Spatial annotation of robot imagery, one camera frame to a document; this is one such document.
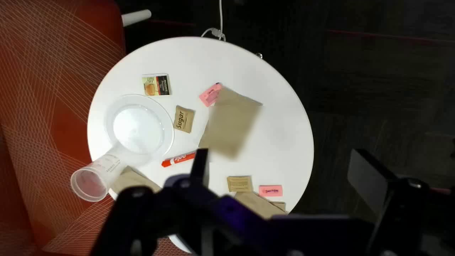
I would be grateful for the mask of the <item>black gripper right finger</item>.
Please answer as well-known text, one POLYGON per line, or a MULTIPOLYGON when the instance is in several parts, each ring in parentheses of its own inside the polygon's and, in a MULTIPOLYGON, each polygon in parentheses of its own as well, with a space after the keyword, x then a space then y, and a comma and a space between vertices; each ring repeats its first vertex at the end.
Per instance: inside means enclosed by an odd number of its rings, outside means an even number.
POLYGON ((351 151, 347 180, 377 217, 384 212, 390 194, 398 181, 394 172, 365 150, 351 151))

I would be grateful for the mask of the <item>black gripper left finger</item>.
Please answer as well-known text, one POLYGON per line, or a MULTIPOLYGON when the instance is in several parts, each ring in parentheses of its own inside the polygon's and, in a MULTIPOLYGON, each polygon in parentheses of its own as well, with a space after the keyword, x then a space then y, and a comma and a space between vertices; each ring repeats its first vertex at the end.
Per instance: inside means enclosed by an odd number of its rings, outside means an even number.
POLYGON ((209 151, 206 148, 196 151, 191 170, 191 180, 203 187, 209 185, 209 151))

